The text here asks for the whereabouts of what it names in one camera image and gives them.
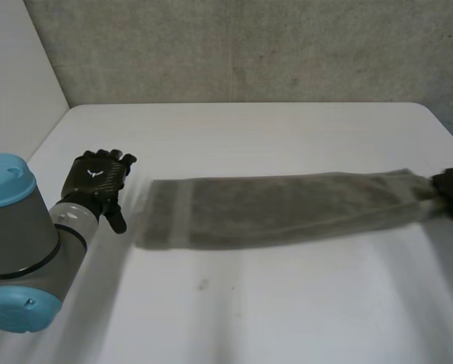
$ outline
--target light blue cap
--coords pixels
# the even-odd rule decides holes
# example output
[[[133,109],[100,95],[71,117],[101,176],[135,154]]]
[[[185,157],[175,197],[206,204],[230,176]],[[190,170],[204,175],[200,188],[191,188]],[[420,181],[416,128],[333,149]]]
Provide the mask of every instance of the light blue cap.
[[[23,333],[47,328],[62,302],[43,290],[0,286],[0,330]]]
[[[27,163],[13,154],[0,154],[0,207],[21,201],[36,188]]]

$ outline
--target robotic hand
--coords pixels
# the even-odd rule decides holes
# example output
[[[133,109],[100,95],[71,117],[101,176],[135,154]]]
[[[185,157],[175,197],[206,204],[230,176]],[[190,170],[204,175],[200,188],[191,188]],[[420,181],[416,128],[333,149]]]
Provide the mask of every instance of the robotic hand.
[[[0,154],[0,329],[47,328],[62,307],[104,215],[114,232],[127,225],[118,204],[131,165],[119,150],[74,160],[61,200],[49,212],[27,164]]]
[[[86,206],[96,218],[103,214],[117,234],[127,230],[118,204],[118,191],[124,187],[131,165],[137,161],[131,154],[120,159],[121,156],[117,149],[85,152],[74,160],[61,192],[61,202]]]

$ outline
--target white table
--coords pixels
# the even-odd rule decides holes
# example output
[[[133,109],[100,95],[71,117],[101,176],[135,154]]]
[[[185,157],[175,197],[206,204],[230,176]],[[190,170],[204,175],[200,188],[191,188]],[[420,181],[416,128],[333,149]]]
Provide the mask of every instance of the white table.
[[[73,159],[138,157],[52,326],[0,332],[0,363],[453,362],[453,223],[232,252],[134,247],[155,178],[453,166],[453,138],[415,104],[88,105],[30,161],[50,207]]]

